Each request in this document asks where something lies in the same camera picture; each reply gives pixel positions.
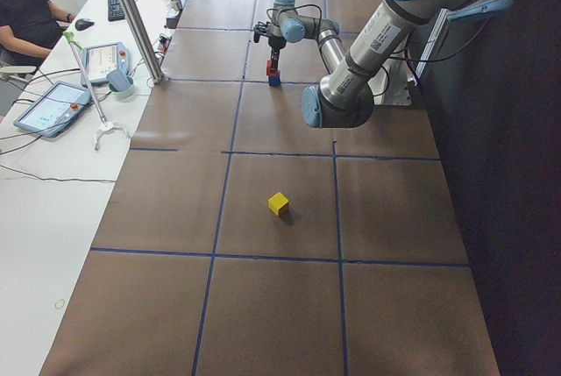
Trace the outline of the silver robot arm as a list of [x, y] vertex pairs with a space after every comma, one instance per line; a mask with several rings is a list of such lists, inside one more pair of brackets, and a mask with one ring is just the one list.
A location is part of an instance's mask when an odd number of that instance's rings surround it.
[[358, 37], [344, 49], [337, 24], [324, 16], [298, 13], [295, 0], [274, 0], [269, 21], [255, 25], [253, 37], [271, 48], [267, 76], [279, 84], [280, 51], [288, 43], [313, 39], [328, 74], [302, 94], [302, 117], [311, 128], [353, 128], [372, 115], [369, 81], [386, 70], [391, 55], [419, 25], [446, 9], [457, 18], [485, 18], [508, 9], [514, 0], [381, 0]]

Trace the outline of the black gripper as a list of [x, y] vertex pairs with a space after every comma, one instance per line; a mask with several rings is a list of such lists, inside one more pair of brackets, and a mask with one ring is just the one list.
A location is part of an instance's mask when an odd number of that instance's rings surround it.
[[268, 45], [271, 47], [268, 69], [273, 70], [273, 73], [278, 73], [280, 52], [286, 47], [286, 40], [283, 37], [271, 35], [268, 37]]

